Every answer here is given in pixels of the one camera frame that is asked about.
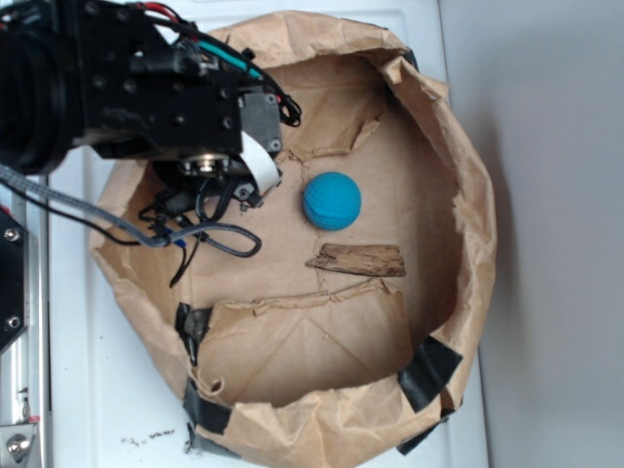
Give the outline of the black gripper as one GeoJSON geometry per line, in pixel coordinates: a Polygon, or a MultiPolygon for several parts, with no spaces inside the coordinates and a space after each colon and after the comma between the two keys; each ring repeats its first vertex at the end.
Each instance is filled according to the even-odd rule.
{"type": "Polygon", "coordinates": [[[131,158],[164,176],[205,177],[225,198],[260,207],[281,183],[284,93],[266,72],[218,49],[179,48],[164,64],[133,58],[131,158]]]}

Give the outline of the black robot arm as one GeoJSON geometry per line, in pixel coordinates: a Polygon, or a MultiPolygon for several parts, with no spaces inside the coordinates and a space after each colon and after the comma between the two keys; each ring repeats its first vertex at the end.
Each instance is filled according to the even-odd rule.
{"type": "Polygon", "coordinates": [[[249,52],[159,3],[22,1],[1,11],[1,163],[54,171],[73,149],[208,178],[251,206],[280,183],[300,112],[249,52]]]}

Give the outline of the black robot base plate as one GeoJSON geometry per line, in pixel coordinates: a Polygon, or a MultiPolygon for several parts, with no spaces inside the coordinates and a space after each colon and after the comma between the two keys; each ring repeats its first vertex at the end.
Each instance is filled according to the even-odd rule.
{"type": "Polygon", "coordinates": [[[27,327],[26,295],[27,235],[10,214],[1,209],[1,354],[27,327]]]}

